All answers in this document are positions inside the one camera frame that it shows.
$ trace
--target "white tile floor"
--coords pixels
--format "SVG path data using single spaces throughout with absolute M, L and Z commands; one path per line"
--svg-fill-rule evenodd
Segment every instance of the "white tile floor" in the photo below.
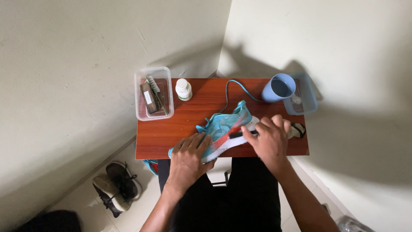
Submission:
M 142 161 L 135 160 L 134 156 L 134 146 L 130 145 L 114 158 L 114 160 L 126 161 L 130 170 L 137 174 L 137 180 L 143 187 L 143 193 L 140 198 L 133 202 L 131 208 L 123 212 L 118 218 L 114 218 L 112 212 L 105 208 L 91 182 L 95 176 L 105 173 L 106 166 L 101 168 L 72 193 L 53 206 L 52 210 L 68 209 L 76 211 L 82 221 L 84 232 L 140 231 L 140 228 L 160 196 L 160 189 L 158 178 L 149 171 Z M 211 182 L 221 182 L 225 180 L 224 172 L 230 169 L 231 161 L 231 158 L 218 158 L 214 169 L 208 172 Z M 343 216 L 343 213 L 322 190 L 317 187 L 315 182 L 302 170 L 295 160 L 290 159 L 290 161 L 302 182 L 316 196 L 320 203 L 327 204 L 331 211 L 332 218 L 337 220 Z M 295 217 L 280 186 L 279 197 L 281 201 L 282 230 L 284 232 L 299 232 L 300 230 Z

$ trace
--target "label on brush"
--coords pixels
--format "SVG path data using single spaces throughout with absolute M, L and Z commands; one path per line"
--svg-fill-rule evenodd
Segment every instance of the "label on brush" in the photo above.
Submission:
M 147 104 L 151 104 L 152 100 L 150 100 L 149 91 L 144 92 L 143 95 L 145 96 Z

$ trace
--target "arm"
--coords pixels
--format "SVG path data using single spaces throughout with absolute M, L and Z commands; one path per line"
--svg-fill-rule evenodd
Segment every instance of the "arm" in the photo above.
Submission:
M 187 139 L 182 139 L 173 148 L 169 178 L 140 232 L 169 231 L 176 204 L 197 179 L 213 168 L 216 159 L 206 164 L 201 163 L 201 157 L 210 142 L 208 135 L 199 145 L 204 135 L 204 132 L 196 133 Z
M 271 119 L 262 118 L 255 127 L 258 136 L 253 136 L 242 126 L 243 137 L 281 184 L 301 231 L 338 232 L 335 222 L 302 183 L 286 158 L 290 122 L 282 119 L 281 115 L 275 115 Z

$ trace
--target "wooden table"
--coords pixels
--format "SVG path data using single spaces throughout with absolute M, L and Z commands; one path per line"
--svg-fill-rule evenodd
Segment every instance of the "wooden table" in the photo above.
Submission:
M 205 118 L 210 118 L 214 113 L 222 110 L 226 105 L 225 86 L 228 78 L 188 78 L 192 85 L 193 96 L 189 101 L 178 98 L 174 87 L 177 78 L 172 79 L 174 114 L 171 118 L 139 121 L 136 138 L 136 159 L 168 159 L 168 150 L 182 138 L 197 133 L 196 125 L 206 125 Z M 241 78 L 235 79 L 242 83 L 250 94 L 261 100 L 260 94 L 267 78 Z M 241 100 L 246 101 L 246 107 L 253 116 L 259 119 L 266 116 L 272 117 L 281 114 L 291 122 L 305 124 L 304 116 L 292 116 L 286 112 L 283 102 L 263 103 L 256 102 L 235 82 L 230 82 L 227 87 L 228 105 L 222 112 L 231 114 Z M 308 141 L 293 137 L 288 142 L 288 156 L 309 155 Z M 248 143 L 232 147 L 223 152 L 220 157 L 247 157 L 256 156 L 252 146 Z

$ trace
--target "black shoe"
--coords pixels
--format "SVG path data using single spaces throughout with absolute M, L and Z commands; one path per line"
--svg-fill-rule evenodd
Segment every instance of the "black shoe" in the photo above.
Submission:
M 137 182 L 137 175 L 131 175 L 127 164 L 114 161 L 107 165 L 106 172 L 109 178 L 116 185 L 125 202 L 140 197 L 142 186 Z
M 122 212 L 130 209 L 131 202 L 125 202 L 116 185 L 106 174 L 93 178 L 93 187 L 99 193 L 106 209 L 112 211 L 113 217 L 117 218 Z

